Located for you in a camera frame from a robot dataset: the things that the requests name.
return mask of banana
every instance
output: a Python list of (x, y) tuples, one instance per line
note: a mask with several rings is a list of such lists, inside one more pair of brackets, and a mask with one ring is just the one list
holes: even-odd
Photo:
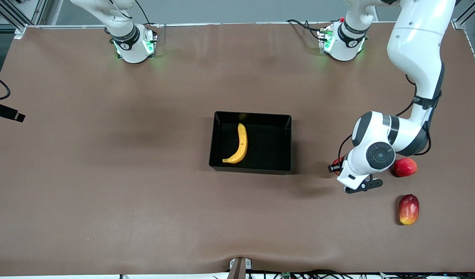
[(239, 148), (231, 157), (222, 159), (224, 163), (237, 164), (246, 156), (246, 151), (248, 151), (248, 134), (246, 133), (246, 128), (241, 123), (237, 125), (237, 133), (239, 134)]

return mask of black tray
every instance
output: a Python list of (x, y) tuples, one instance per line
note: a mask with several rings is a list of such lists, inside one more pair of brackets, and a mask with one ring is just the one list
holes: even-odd
[[(223, 163), (239, 146), (237, 125), (246, 127), (248, 151), (237, 164)], [(209, 165), (218, 171), (266, 174), (288, 174), (291, 171), (292, 117), (281, 114), (261, 114), (217, 111)]]

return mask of table surface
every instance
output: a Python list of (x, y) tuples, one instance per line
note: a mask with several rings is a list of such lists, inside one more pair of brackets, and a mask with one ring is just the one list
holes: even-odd
[[(255, 270), (475, 272), (475, 60), (448, 30), (432, 150), (418, 173), (345, 194), (326, 166), (356, 119), (413, 86), (374, 24), (350, 62), (290, 25), (168, 27), (155, 59), (118, 60), (94, 30), (28, 28), (0, 78), (0, 276)], [(213, 114), (292, 115), (294, 175), (208, 166)], [(397, 224), (400, 196), (421, 205)]]

